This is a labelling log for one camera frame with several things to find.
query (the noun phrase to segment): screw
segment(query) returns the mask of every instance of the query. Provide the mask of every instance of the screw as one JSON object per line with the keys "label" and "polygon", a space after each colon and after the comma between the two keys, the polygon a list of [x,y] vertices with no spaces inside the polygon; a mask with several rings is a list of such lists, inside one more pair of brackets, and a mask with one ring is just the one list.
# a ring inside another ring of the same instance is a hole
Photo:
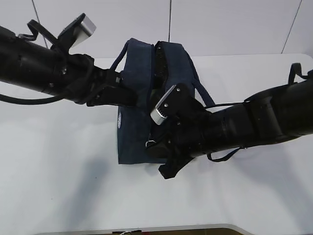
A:
{"label": "screw", "polygon": [[67,73],[67,68],[64,67],[64,68],[62,69],[62,74],[65,75],[66,73]]}

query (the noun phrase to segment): navy blue bag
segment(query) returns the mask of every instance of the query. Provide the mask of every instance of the navy blue bag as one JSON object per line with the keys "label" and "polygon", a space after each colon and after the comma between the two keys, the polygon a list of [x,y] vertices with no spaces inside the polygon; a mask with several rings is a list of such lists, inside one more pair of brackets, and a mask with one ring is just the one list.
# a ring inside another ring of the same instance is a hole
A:
{"label": "navy blue bag", "polygon": [[162,50],[166,62],[166,80],[163,89],[167,91],[177,83],[184,83],[192,97],[198,90],[206,106],[214,101],[199,81],[194,64],[181,44],[158,42],[156,47],[136,39],[129,39],[120,55],[111,66],[115,70],[127,53],[124,70],[121,72],[123,84],[138,95],[135,107],[119,107],[117,121],[117,150],[119,164],[165,163],[166,159],[154,158],[145,152],[146,143],[164,132],[166,124],[156,126],[150,118],[150,99],[156,73],[156,53]]}

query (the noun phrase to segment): black cable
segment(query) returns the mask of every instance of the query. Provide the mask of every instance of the black cable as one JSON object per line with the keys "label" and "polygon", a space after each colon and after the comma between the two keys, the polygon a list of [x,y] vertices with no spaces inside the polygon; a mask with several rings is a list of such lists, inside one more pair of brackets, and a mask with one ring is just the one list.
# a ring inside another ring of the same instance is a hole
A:
{"label": "black cable", "polygon": [[75,96],[76,92],[85,86],[86,81],[89,79],[89,77],[92,74],[93,61],[88,56],[85,56],[85,59],[88,60],[88,63],[89,63],[86,75],[80,79],[73,81],[59,95],[49,97],[49,98],[43,98],[43,99],[20,99],[20,98],[14,98],[14,97],[0,94],[0,101],[11,103],[11,104],[20,104],[20,105],[39,105],[39,104],[49,104],[49,103],[53,103],[56,101],[60,101],[69,96]]}
{"label": "black cable", "polygon": [[206,106],[205,109],[214,108],[214,107],[222,107],[222,106],[233,106],[236,104],[242,104],[242,103],[225,103],[225,104],[214,104],[210,106]]}
{"label": "black cable", "polygon": [[19,99],[19,98],[14,98],[14,97],[0,94],[0,101],[11,103],[11,104],[21,104],[21,105],[49,104],[49,103],[53,103],[53,102],[66,98],[68,94],[69,94],[69,91],[66,90],[60,95],[49,97],[49,98],[44,98],[44,99]]}

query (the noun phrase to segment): white logo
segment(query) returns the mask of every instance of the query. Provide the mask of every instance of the white logo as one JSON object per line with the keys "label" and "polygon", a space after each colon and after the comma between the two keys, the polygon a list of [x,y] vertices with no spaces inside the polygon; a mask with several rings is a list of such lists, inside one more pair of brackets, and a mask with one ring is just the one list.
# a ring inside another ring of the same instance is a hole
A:
{"label": "white logo", "polygon": [[122,114],[119,113],[118,118],[117,118],[117,127],[118,128],[121,128],[121,122],[122,122]]}

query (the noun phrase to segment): bag strap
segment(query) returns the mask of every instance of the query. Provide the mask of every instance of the bag strap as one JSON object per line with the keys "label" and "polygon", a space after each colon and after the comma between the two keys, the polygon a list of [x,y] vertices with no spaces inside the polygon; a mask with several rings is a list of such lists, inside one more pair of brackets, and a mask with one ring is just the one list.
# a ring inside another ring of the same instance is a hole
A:
{"label": "bag strap", "polygon": [[124,56],[126,55],[127,52],[127,48],[128,48],[128,44],[129,44],[129,40],[125,43],[122,51],[120,52],[120,54],[118,55],[118,57],[115,59],[115,61],[113,62],[113,64],[110,67],[110,70],[116,70],[118,64],[121,62],[121,60],[124,58]]}
{"label": "bag strap", "polygon": [[192,59],[190,58],[190,55],[188,54],[188,52],[186,51],[192,72],[193,72],[193,76],[194,76],[194,80],[192,81],[192,84],[194,85],[194,87],[197,89],[197,91],[199,92],[202,100],[204,101],[206,106],[211,106],[214,105],[214,101],[212,99],[212,97],[209,95],[209,93],[207,92],[207,90],[204,88],[204,86],[201,84],[197,70],[195,68],[195,65],[192,61]]}

